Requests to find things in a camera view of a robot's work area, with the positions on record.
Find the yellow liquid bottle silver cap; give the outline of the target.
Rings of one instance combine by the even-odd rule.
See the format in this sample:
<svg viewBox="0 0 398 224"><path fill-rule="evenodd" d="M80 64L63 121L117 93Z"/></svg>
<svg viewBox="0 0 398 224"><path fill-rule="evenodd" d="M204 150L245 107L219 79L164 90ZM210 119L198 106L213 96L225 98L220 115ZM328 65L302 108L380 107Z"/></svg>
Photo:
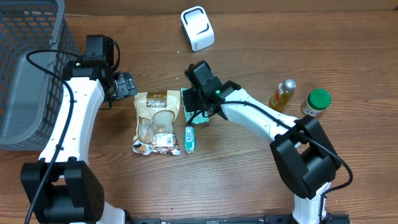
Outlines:
<svg viewBox="0 0 398 224"><path fill-rule="evenodd" d="M296 85L296 81L293 79L279 83L278 88L270 97L269 107L278 112L283 112L285 106L294 95Z"/></svg>

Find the teal wet wipes pack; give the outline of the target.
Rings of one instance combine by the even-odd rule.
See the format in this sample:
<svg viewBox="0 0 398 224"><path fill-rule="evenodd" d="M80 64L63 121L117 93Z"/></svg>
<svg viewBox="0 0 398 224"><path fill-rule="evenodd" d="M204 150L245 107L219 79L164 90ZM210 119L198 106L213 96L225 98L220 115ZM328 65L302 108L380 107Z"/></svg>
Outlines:
<svg viewBox="0 0 398 224"><path fill-rule="evenodd" d="M189 122L189 120L194 117L196 111L192 111L192 108L196 107L197 102L196 98L193 99L193 90L191 88L181 88L181 94L182 94L182 100L183 100L183 109L184 109L184 115L185 115L185 120L186 122ZM202 123L208 123L209 118L206 117L207 113L200 113L196 117L193 118L192 124L202 124Z"/></svg>

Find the dark grey plastic basket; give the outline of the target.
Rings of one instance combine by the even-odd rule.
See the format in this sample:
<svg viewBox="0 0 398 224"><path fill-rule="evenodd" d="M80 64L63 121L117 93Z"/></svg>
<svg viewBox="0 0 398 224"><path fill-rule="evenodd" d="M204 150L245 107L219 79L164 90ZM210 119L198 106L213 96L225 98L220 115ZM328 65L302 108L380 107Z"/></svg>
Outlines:
<svg viewBox="0 0 398 224"><path fill-rule="evenodd" d="M1 149L41 151L63 98L61 75L80 52L64 0L1 0Z"/></svg>

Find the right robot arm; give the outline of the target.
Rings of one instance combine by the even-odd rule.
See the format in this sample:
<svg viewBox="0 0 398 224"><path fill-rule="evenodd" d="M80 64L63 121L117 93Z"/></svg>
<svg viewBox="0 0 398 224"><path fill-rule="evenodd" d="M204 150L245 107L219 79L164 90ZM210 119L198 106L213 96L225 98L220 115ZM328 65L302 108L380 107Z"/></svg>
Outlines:
<svg viewBox="0 0 398 224"><path fill-rule="evenodd" d="M204 60L190 64L184 74L192 86L183 93L183 102L194 118L218 114L270 145L295 205L290 215L267 215L265 223L349 223L346 215L325 210L326 195L341 161L318 120L309 115L298 119L269 108L235 82L222 83Z"/></svg>

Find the green lid labelled jar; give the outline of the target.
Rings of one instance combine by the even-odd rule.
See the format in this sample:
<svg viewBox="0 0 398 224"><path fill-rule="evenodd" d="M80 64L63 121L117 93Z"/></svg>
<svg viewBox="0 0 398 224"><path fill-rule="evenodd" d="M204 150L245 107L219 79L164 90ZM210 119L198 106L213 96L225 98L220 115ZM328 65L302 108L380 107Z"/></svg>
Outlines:
<svg viewBox="0 0 398 224"><path fill-rule="evenodd" d="M327 109L332 101L330 93L325 89L313 90L301 105L301 110L304 114L310 116L319 116Z"/></svg>

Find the teal tissue pack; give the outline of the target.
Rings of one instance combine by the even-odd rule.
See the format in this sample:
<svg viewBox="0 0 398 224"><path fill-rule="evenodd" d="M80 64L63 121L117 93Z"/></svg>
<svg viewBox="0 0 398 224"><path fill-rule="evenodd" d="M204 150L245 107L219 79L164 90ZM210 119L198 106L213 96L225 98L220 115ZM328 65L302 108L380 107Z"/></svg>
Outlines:
<svg viewBox="0 0 398 224"><path fill-rule="evenodd" d="M195 131L192 126L185 127L185 151L187 153L195 153L196 152L196 138Z"/></svg>

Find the white barcode scanner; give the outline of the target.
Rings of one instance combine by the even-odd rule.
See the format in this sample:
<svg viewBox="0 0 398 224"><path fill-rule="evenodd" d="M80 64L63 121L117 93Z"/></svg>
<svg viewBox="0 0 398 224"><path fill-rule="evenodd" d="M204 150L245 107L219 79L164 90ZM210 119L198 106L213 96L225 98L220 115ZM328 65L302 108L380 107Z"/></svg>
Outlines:
<svg viewBox="0 0 398 224"><path fill-rule="evenodd" d="M214 44L215 33L203 7L194 6L184 10L180 19L193 52Z"/></svg>

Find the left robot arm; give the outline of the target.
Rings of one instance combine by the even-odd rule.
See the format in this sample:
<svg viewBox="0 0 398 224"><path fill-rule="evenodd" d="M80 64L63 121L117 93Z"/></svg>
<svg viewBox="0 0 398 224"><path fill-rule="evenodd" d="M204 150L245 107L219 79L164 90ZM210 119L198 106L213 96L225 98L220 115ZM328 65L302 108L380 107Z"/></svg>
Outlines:
<svg viewBox="0 0 398 224"><path fill-rule="evenodd" d="M39 160L22 166L20 180L30 207L25 222L132 223L127 210L104 199L104 189L88 165L96 114L104 102L137 95L131 72L118 71L118 43L88 35L83 55L72 55L60 75L63 84L57 120Z"/></svg>

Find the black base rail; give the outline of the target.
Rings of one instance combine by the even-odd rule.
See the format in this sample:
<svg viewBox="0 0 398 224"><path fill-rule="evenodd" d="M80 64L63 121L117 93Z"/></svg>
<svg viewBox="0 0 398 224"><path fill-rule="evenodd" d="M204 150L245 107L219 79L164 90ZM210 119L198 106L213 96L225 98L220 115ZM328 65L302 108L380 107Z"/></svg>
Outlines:
<svg viewBox="0 0 398 224"><path fill-rule="evenodd" d="M213 219L174 219L129 218L129 224L289 224L295 223L292 215L264 215L263 217L213 218Z"/></svg>

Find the brown snack bag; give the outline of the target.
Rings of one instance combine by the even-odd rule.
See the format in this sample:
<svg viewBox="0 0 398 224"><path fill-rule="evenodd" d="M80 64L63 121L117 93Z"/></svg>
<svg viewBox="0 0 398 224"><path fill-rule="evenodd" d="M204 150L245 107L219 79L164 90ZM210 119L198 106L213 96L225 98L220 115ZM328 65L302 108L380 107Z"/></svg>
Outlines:
<svg viewBox="0 0 398 224"><path fill-rule="evenodd" d="M148 156L152 153L178 156L180 147L173 123L180 109L177 90L142 92L134 97L137 127L132 150Z"/></svg>

